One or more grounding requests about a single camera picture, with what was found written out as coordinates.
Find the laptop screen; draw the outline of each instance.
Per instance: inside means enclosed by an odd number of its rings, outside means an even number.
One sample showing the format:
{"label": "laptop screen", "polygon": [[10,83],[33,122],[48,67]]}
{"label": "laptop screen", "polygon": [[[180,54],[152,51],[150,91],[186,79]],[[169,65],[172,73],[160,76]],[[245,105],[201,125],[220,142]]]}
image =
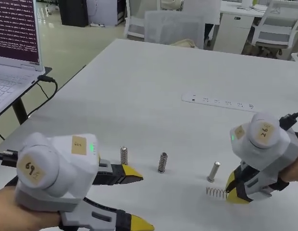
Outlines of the laptop screen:
{"label": "laptop screen", "polygon": [[0,0],[0,57],[39,63],[33,0]]}

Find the floor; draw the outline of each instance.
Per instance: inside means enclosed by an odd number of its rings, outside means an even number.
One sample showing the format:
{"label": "floor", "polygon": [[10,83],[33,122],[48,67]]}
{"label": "floor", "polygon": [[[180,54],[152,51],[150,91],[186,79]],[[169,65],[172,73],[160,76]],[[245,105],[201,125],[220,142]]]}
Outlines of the floor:
{"label": "floor", "polygon": [[[59,12],[52,11],[52,15],[48,15],[43,3],[38,3],[38,24],[42,62],[44,66],[53,68],[49,76],[56,79],[59,87],[112,41],[123,38],[124,33],[123,24],[105,28],[63,26]],[[53,93],[52,84],[41,83],[41,86],[48,95]],[[30,112],[44,102],[46,97],[41,89],[35,86],[22,100],[27,112]],[[0,117],[0,133],[3,137],[9,136],[18,127],[13,109],[9,109]]]}

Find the black cabinet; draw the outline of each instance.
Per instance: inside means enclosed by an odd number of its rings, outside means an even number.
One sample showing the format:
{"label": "black cabinet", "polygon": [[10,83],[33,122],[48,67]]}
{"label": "black cabinet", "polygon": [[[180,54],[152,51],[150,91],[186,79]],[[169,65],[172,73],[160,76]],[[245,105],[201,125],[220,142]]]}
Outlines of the black cabinet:
{"label": "black cabinet", "polygon": [[88,25],[87,0],[59,0],[59,9],[63,25]]}

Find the laptop keyboard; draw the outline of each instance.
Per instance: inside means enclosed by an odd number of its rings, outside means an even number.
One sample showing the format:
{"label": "laptop keyboard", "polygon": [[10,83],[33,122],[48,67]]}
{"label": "laptop keyboard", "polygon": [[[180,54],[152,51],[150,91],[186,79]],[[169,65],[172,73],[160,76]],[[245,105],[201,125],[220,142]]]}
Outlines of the laptop keyboard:
{"label": "laptop keyboard", "polygon": [[0,103],[27,81],[24,76],[0,74]]}

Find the paper tag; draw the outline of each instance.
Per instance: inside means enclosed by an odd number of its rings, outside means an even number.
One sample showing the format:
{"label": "paper tag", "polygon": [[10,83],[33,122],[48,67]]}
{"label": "paper tag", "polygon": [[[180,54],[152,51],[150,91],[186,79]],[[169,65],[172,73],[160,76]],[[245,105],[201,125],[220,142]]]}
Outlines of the paper tag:
{"label": "paper tag", "polygon": [[236,134],[236,138],[237,138],[238,140],[241,139],[241,138],[244,136],[245,131],[244,131],[242,125],[239,126],[239,127],[237,127],[237,128],[235,129],[235,134]]}
{"label": "paper tag", "polygon": [[21,161],[18,161],[17,168],[21,170],[26,178],[34,185],[38,185],[45,176],[45,172],[34,162],[33,158],[27,154],[24,155]]}
{"label": "paper tag", "polygon": [[86,155],[87,153],[87,140],[84,137],[73,136],[71,153],[78,155]]}
{"label": "paper tag", "polygon": [[272,124],[263,122],[257,135],[258,140],[262,143],[267,144],[274,130],[275,127]]}

